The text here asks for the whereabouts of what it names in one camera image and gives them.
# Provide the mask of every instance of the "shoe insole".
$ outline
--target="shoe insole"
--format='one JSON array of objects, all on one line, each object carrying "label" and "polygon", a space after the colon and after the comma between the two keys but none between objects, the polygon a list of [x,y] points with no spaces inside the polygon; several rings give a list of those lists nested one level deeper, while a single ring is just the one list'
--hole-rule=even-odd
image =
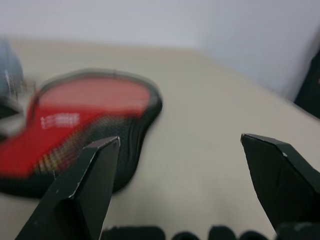
[{"label": "shoe insole", "polygon": [[92,141],[120,137],[113,192],[133,177],[147,129],[162,100],[149,80],[83,71],[45,85],[33,98],[26,128],[0,145],[0,191],[41,197]]}]

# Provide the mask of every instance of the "white wall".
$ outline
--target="white wall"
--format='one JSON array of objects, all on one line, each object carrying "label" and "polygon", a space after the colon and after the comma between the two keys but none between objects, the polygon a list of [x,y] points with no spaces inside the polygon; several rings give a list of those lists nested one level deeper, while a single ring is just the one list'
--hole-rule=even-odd
[{"label": "white wall", "polygon": [[319,0],[0,0],[0,33],[198,47],[294,99],[318,47]]},{"label": "white wall", "polygon": [[293,100],[320,46],[319,0],[214,0],[203,49]]}]

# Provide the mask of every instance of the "beige table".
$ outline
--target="beige table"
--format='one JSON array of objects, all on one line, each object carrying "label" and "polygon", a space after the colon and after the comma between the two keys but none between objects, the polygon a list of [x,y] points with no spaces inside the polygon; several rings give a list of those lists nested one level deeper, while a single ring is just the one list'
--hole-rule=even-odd
[{"label": "beige table", "polygon": [[[163,110],[149,130],[130,185],[111,199],[104,228],[157,225],[167,239],[211,225],[237,234],[274,230],[254,191],[241,133],[291,143],[320,170],[320,123],[291,103],[191,49],[13,40],[26,76],[38,81],[81,68],[153,80]],[[13,239],[37,201],[0,195],[1,239]]]}]

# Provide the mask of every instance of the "red fabric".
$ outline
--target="red fabric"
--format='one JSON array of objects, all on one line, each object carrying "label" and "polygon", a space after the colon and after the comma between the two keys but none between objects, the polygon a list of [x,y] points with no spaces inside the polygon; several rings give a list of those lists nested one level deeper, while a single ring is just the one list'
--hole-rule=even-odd
[{"label": "red fabric", "polygon": [[100,116],[140,116],[150,94],[126,80],[81,79],[45,92],[26,129],[0,145],[0,175],[27,177],[41,157]]}]

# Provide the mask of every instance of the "black object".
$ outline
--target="black object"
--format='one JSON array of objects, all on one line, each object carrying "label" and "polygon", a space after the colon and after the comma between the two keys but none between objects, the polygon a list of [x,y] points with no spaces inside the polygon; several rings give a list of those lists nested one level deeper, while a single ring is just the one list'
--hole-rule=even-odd
[{"label": "black object", "polygon": [[[241,142],[253,186],[276,227],[276,240],[320,239],[319,173],[285,142],[252,134],[243,134]],[[16,239],[97,240],[112,195],[118,152],[118,137],[85,147],[76,163],[53,182]],[[165,234],[153,226],[113,227],[101,236],[101,240],[148,239],[164,240]],[[197,239],[182,232],[172,240]],[[208,240],[236,239],[226,226],[212,227],[208,236]],[[239,240],[267,238],[247,231]]]},{"label": "black object", "polygon": [[243,134],[252,183],[276,229],[282,223],[320,221],[320,174],[288,143]]},{"label": "black object", "polygon": [[199,238],[191,232],[184,231],[176,234],[172,240],[199,240]]},{"label": "black object", "polygon": [[318,240],[320,239],[320,224],[310,222],[285,223],[276,232],[276,240]]},{"label": "black object", "polygon": [[237,240],[234,232],[227,226],[213,226],[208,240]]},{"label": "black object", "polygon": [[85,147],[49,187],[17,240],[98,240],[115,179],[119,138]]},{"label": "black object", "polygon": [[166,236],[156,226],[116,226],[103,231],[100,240],[166,240]]},{"label": "black object", "polygon": [[309,71],[294,103],[320,118],[320,51],[312,59]]},{"label": "black object", "polygon": [[3,134],[3,133],[0,132],[0,143],[1,143],[2,141],[6,140],[7,138],[8,138],[7,135],[5,135],[5,134]]},{"label": "black object", "polygon": [[20,110],[7,97],[0,97],[0,120],[19,113]]}]

